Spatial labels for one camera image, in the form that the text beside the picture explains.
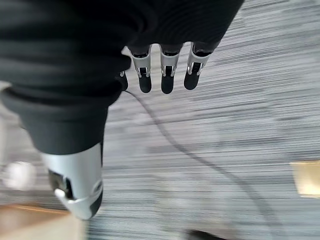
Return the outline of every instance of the floor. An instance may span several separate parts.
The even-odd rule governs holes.
[[[186,229],[198,229],[230,240],[318,240],[320,202],[298,195],[289,163],[320,158],[320,0],[247,0],[193,91],[183,87],[189,47],[171,94],[161,92],[158,46],[151,92],[139,90],[133,69],[129,90],[180,145],[249,183],[251,196],[175,149],[123,93],[109,110],[103,203],[88,238],[182,240]],[[17,118],[1,106],[0,118],[4,161],[37,167],[32,190],[0,185],[0,203],[61,208]],[[253,201],[253,193],[263,199]],[[267,217],[256,206],[265,202]]]

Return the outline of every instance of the white object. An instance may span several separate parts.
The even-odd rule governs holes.
[[[30,190],[36,179],[36,169],[28,162],[16,161],[10,163],[3,172],[2,181],[8,188],[27,191]]]

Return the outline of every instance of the robotic finger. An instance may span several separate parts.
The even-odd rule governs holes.
[[[151,91],[151,46],[128,46],[134,64],[134,68],[139,77],[139,86],[143,93],[149,93]]]
[[[213,44],[193,42],[191,44],[187,69],[184,77],[184,87],[188,90],[195,89],[198,85],[201,71],[204,69],[210,55],[220,42]]]
[[[182,46],[183,44],[160,44],[160,62],[162,73],[161,90],[164,94],[169,94],[174,89],[174,77]]]

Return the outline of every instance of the black fingertip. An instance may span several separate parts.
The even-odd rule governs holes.
[[[185,73],[184,77],[184,87],[188,90],[193,90],[198,85],[199,75],[196,72],[189,74],[188,72]]]
[[[139,86],[143,93],[147,94],[151,91],[151,77],[142,75],[139,77]]]
[[[164,94],[169,94],[174,89],[174,77],[162,76],[161,78],[161,90]]]

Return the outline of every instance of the robotic hand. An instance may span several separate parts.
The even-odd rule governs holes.
[[[0,9],[1,100],[41,152],[57,198],[87,220],[103,196],[108,107],[128,87],[128,46],[144,93],[150,50],[161,49],[161,89],[171,93],[180,50],[192,42],[184,86],[194,89],[243,0],[11,0]]]

